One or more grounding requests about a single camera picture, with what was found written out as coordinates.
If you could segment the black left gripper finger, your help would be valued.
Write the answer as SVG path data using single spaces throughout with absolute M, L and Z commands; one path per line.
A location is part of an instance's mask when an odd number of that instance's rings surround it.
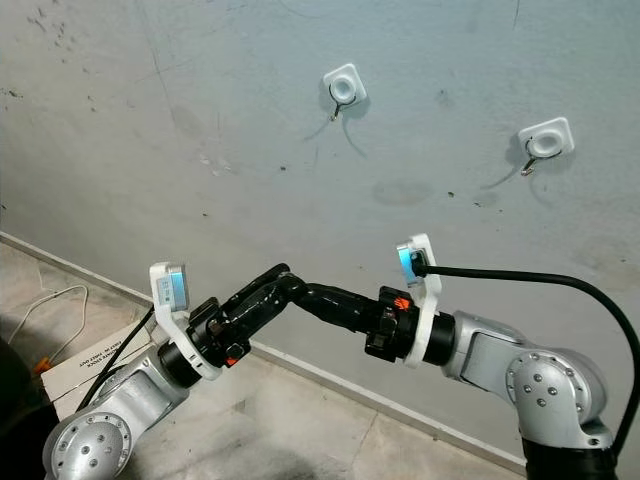
M 234 293 L 233 296 L 219 308 L 219 315 L 236 316 L 236 306 L 239 305 L 239 302 L 244 300 L 248 294 L 255 292 L 261 285 L 269 282 L 296 282 L 296 275 L 292 273 L 291 266 L 284 264 L 284 262 L 279 262 L 278 265 L 273 266 L 273 268 L 266 270 L 265 273 L 252 279 L 252 282 L 247 284 L 246 287 L 243 287 L 241 291 Z
M 269 282 L 236 306 L 236 338 L 247 340 L 306 293 L 305 282 Z

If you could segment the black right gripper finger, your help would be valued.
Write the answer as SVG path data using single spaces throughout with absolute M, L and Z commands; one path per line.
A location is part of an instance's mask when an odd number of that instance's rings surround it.
M 317 319 L 325 321 L 335 326 L 351 330 L 362 334 L 370 333 L 372 325 L 376 323 L 378 312 L 370 312 L 370 314 L 312 314 Z
M 292 289 L 292 302 L 310 314 L 370 314 L 380 303 L 346 289 L 303 282 Z

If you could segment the white and green cardboard box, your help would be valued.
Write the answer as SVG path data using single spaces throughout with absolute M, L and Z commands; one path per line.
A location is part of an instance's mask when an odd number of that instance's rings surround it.
M 110 360 L 120 343 L 128 337 L 129 332 L 131 328 L 120 329 L 92 347 L 82 349 L 76 355 L 42 372 L 42 383 L 59 420 L 77 411 L 84 393 L 100 374 L 105 362 Z

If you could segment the large black object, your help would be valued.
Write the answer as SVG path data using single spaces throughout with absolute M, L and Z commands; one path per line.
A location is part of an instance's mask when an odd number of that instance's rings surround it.
M 40 375 L 0 343 L 0 463 L 3 480 L 46 480 L 45 442 L 60 419 Z

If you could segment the white adhesive wall hook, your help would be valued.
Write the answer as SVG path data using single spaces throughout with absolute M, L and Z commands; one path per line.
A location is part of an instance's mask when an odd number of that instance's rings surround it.
M 369 99 L 369 92 L 353 63 L 344 64 L 326 73 L 323 77 L 323 86 L 330 100 L 334 102 L 334 109 L 329 116 L 332 122 L 338 119 L 344 109 Z
M 526 163 L 520 170 L 522 177 L 529 177 L 539 161 L 570 155 L 576 150 L 566 116 L 557 116 L 548 122 L 521 129 L 517 133 L 517 140 L 520 141 L 527 157 Z

